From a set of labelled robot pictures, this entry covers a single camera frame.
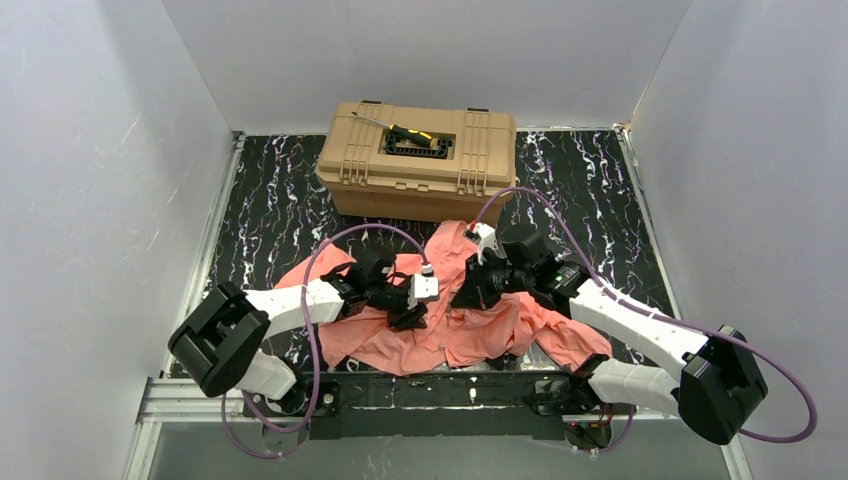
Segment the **pink jacket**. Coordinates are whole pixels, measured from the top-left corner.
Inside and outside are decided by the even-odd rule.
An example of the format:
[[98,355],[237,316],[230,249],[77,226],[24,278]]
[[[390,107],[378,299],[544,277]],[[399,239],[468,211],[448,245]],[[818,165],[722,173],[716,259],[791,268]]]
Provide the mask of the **pink jacket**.
[[451,308],[465,277],[465,261],[476,252],[465,227],[462,221],[445,221],[425,244],[440,286],[439,300],[428,305],[426,328],[395,332],[386,313],[367,307],[319,327],[323,360],[338,367],[352,358],[382,372],[411,375],[442,364],[470,366],[505,353],[520,356],[533,343],[558,365],[572,368],[592,354],[611,355],[610,342],[596,330],[542,308],[525,292],[503,295],[490,310]]

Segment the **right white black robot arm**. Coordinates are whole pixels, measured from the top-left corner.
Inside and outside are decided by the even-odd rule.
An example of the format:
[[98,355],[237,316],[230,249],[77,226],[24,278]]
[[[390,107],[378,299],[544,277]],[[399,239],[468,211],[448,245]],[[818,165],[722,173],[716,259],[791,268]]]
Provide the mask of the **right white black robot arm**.
[[660,311],[634,301],[587,268],[557,256],[539,233],[499,242],[493,227],[471,224],[476,247],[454,308],[488,310],[506,294],[526,293],[551,312],[596,327],[645,354],[652,365],[594,353],[564,381],[538,383],[524,396],[539,415],[589,412],[610,404],[647,407],[680,418],[703,439],[727,445],[768,394],[744,335],[717,335],[661,321]]

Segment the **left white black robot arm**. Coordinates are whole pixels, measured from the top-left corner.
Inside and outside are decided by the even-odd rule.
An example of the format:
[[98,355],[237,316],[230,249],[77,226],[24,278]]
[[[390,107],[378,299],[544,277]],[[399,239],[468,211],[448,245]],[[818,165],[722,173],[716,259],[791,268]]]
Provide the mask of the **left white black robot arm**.
[[286,361],[261,351],[264,340],[308,324],[346,319],[371,307],[392,328],[425,327],[427,303],[439,297],[431,265],[394,271],[392,256],[373,252],[332,266],[305,285],[242,290],[217,285],[168,340],[168,349],[208,397],[231,389],[281,400],[298,384]]

